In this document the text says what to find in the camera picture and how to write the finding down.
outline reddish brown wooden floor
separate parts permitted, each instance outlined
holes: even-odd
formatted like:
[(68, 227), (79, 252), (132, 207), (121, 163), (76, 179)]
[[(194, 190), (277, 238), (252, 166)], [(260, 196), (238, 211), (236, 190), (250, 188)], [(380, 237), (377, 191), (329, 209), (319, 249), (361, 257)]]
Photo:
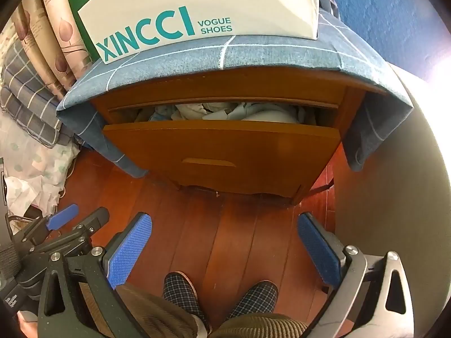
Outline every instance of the reddish brown wooden floor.
[[(315, 186), (332, 176), (328, 166)], [(168, 272), (185, 272), (213, 326), (263, 279), (279, 287), (276, 312), (293, 319), (310, 322), (324, 303), (319, 276), (297, 236), (295, 216), (310, 211), (333, 231), (333, 189), (296, 207), (257, 196), (176, 190), (151, 175), (133, 179), (99, 154), (82, 151), (59, 209), (72, 203), (80, 207), (80, 216), (67, 228), (97, 207), (109, 209), (109, 223), (92, 238), (95, 245), (104, 246), (137, 212), (151, 215), (152, 236), (129, 282), (161, 295)]]

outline brown pants leg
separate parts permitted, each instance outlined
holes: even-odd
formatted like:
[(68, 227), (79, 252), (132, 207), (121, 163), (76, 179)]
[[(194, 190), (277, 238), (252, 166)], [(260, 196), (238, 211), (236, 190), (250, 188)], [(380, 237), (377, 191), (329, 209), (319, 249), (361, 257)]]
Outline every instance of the brown pants leg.
[[(86, 284), (83, 296), (99, 331), (113, 338), (107, 323)], [(162, 299), (125, 284), (117, 287), (122, 301), (152, 338), (196, 338), (195, 319), (185, 310)], [(230, 319), (213, 332), (210, 338), (299, 338), (306, 330), (299, 323), (280, 314), (248, 314)]]

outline foot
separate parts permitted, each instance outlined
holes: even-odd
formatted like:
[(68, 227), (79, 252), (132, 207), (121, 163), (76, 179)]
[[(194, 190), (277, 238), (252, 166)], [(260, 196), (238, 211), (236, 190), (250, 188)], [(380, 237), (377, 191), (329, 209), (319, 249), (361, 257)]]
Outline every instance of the foot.
[(196, 289), (184, 273), (171, 272), (165, 277), (163, 298), (181, 307), (187, 313), (199, 317), (207, 333), (211, 332), (211, 326), (199, 305)]
[(278, 295), (279, 292), (275, 284), (271, 281), (261, 281), (246, 292), (226, 320), (245, 314), (272, 313)]

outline dark blue gripper pad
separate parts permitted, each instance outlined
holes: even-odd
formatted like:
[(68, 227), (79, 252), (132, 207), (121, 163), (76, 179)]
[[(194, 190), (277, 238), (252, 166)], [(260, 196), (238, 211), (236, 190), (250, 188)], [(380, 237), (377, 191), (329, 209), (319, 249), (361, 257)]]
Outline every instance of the dark blue gripper pad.
[(78, 206), (74, 203), (64, 210), (49, 217), (47, 221), (47, 230), (58, 230), (60, 227), (66, 225), (70, 220), (78, 215)]
[(341, 283), (340, 261), (305, 214), (298, 218), (298, 235), (313, 264), (315, 264), (322, 281), (325, 284), (332, 285), (333, 288), (338, 288)]
[(108, 282), (112, 288), (123, 285), (152, 234), (152, 219), (143, 214), (110, 259)]

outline metal bolt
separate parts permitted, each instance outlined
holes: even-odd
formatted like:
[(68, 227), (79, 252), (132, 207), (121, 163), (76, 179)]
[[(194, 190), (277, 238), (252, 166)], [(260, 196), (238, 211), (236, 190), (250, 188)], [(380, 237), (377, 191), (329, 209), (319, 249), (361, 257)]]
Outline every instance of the metal bolt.
[(53, 253), (52, 256), (50, 257), (50, 259), (52, 259), (52, 261), (56, 262), (61, 258), (61, 254), (59, 252)]
[(351, 254), (351, 255), (356, 255), (359, 252), (359, 250), (356, 247), (354, 247), (353, 245), (348, 245), (346, 247), (346, 251), (348, 252), (348, 254)]
[(92, 250), (91, 250), (91, 254), (95, 257), (102, 254), (102, 252), (103, 252), (103, 249), (101, 246), (96, 246), (96, 247), (92, 248)]
[(388, 252), (387, 258), (391, 259), (392, 261), (397, 261), (399, 259), (399, 256), (395, 252)]

